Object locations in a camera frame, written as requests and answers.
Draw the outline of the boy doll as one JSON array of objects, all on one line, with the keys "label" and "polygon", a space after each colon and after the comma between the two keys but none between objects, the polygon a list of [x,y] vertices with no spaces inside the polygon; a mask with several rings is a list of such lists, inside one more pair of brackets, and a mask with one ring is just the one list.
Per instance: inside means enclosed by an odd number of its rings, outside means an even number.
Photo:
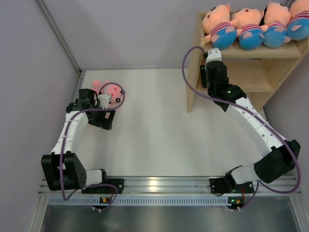
[{"label": "boy doll", "polygon": [[294,0],[290,7],[291,20],[287,26],[287,36],[300,41],[309,36],[309,0]]}]

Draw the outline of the boy doll back corner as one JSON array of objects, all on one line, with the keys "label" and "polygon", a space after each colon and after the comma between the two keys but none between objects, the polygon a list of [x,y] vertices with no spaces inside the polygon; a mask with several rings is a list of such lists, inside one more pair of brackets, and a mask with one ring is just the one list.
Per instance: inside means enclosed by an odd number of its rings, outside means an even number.
[{"label": "boy doll back corner", "polygon": [[262,23],[268,25],[268,29],[264,33],[263,44],[278,48],[289,43],[291,38],[287,36],[287,25],[292,18],[290,9],[282,3],[269,1],[264,13]]}]

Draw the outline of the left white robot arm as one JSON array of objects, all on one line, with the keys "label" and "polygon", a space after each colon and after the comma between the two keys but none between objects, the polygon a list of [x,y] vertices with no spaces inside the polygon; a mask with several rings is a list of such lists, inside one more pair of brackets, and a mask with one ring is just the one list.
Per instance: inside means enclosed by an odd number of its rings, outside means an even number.
[{"label": "left white robot arm", "polygon": [[77,156],[84,129],[92,125],[111,130],[115,111],[108,110],[111,94],[97,94],[80,89],[79,98],[66,108],[66,118],[60,137],[48,155],[41,159],[47,185],[51,191],[83,189],[92,185],[98,193],[108,190],[109,181],[104,169],[86,170]]}]

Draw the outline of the boy doll shelved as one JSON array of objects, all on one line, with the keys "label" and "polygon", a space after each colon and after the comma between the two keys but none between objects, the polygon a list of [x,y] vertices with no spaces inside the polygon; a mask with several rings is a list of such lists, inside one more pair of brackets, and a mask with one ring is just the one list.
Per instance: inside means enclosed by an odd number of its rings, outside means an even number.
[{"label": "boy doll shelved", "polygon": [[205,44],[213,48],[227,49],[237,38],[237,31],[231,23],[230,4],[219,4],[210,9],[202,19]]},{"label": "boy doll shelved", "polygon": [[268,25],[260,25],[264,11],[255,8],[243,8],[231,15],[231,24],[236,28],[239,46],[244,50],[258,48],[263,40]]}]

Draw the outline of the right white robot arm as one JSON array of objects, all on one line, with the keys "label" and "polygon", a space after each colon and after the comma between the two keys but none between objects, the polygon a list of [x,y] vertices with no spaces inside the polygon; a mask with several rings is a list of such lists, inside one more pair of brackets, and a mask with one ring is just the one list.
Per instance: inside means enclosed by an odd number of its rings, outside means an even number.
[{"label": "right white robot arm", "polygon": [[247,182],[259,181],[262,185],[269,184],[293,169],[297,170],[297,180],[301,181],[297,162],[299,142],[286,140],[261,118],[246,93],[239,86],[229,83],[224,63],[210,61],[201,65],[200,75],[202,85],[208,90],[211,99],[243,128],[262,156],[257,162],[227,172],[226,188],[236,192]]}]

